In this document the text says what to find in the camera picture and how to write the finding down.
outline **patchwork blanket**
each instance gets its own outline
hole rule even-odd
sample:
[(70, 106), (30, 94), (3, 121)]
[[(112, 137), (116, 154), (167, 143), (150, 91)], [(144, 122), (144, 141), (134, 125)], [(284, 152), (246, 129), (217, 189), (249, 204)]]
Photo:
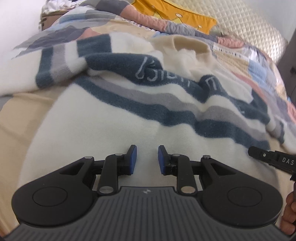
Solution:
[[(27, 154), (18, 186), (83, 156), (102, 160), (125, 153), (131, 144), (138, 146), (135, 172), (121, 177), (120, 185), (175, 185), (175, 177), (159, 170), (157, 148), (165, 145), (169, 153), (191, 160), (209, 154), (286, 196), (288, 175), (247, 155), (252, 145), (296, 153), (295, 107), (268, 56), (242, 41), (183, 24), (173, 23), (173, 29), (166, 22), (159, 28), (150, 25), (157, 20), (151, 16), (135, 22), (128, 11), (122, 17), (122, 8), (115, 7), (129, 6), (123, 1), (92, 2), (22, 43), (14, 50), (17, 57), (0, 69), (0, 96), (13, 94), (1, 97), (0, 104), (17, 96), (37, 98), (35, 92), (18, 92), (66, 86), (50, 95), (42, 115), (33, 109), (39, 119), (27, 129), (34, 129), (34, 136), (39, 127), (34, 138), (24, 141), (26, 131), (20, 135), (22, 144), (32, 142), (23, 148)], [(10, 125), (6, 121), (9, 128), (3, 132), (14, 136)], [(6, 140), (1, 146), (1, 153), (12, 150), (8, 156), (20, 158), (15, 149), (4, 148)]]

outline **ribbed plastic surface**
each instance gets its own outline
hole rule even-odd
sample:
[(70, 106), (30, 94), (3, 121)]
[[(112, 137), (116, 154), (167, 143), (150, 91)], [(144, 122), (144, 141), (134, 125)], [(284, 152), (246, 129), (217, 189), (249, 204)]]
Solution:
[(123, 187), (101, 197), (93, 209), (67, 226), (40, 229), (21, 224), (7, 241), (288, 241), (274, 225), (227, 227), (209, 217), (192, 197), (172, 187)]

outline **wall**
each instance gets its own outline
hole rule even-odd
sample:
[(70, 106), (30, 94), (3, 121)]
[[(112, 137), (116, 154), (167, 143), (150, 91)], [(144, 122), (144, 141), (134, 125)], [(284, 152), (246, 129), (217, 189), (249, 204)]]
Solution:
[(290, 41), (296, 28), (295, 0), (243, 0)]
[(46, 0), (0, 0), (0, 63), (9, 50), (38, 33)]

